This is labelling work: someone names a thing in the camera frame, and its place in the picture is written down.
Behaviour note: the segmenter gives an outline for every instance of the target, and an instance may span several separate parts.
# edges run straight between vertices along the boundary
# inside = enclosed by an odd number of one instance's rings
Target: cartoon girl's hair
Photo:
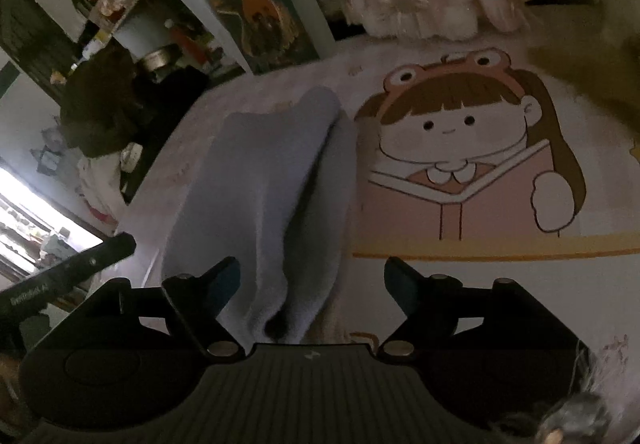
[[[429,71],[436,67],[438,66],[418,69]],[[395,124],[407,115],[420,116],[442,109],[455,110],[462,106],[479,106],[498,103],[501,100],[519,104],[522,97],[518,97],[514,92],[517,88],[518,93],[536,98],[542,109],[542,118],[527,131],[527,146],[548,139],[554,169],[571,186],[577,214],[586,196],[584,177],[574,153],[562,137],[556,109],[544,83],[533,72],[514,70],[510,66],[502,68],[502,75],[505,77],[498,79],[477,70],[461,70],[425,78],[401,93],[396,92],[395,96],[392,96],[393,92],[387,91],[369,98],[358,111],[356,119],[377,117],[382,125],[388,125]]]

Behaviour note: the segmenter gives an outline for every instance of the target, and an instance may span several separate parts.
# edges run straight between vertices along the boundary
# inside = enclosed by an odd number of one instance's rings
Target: white collar
[[[434,184],[443,185],[451,180],[453,177],[457,182],[461,184],[466,184],[467,182],[471,182],[473,177],[476,175],[476,163],[469,162],[461,169],[456,171],[443,171],[441,169],[436,168],[435,166],[427,169],[427,177]]]

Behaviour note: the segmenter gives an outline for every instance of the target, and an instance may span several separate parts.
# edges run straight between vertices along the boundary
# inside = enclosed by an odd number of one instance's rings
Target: cartoon girl
[[[540,78],[497,49],[397,68],[356,118],[379,120],[362,228],[370,242],[555,233],[584,178]]]

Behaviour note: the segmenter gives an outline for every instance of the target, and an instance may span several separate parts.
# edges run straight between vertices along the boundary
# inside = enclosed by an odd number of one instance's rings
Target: cloth fold
[[[356,127],[332,91],[313,88],[275,114],[232,114],[169,236],[162,277],[200,276],[234,256],[241,284],[221,325],[247,352],[300,343],[337,281],[355,188]]]

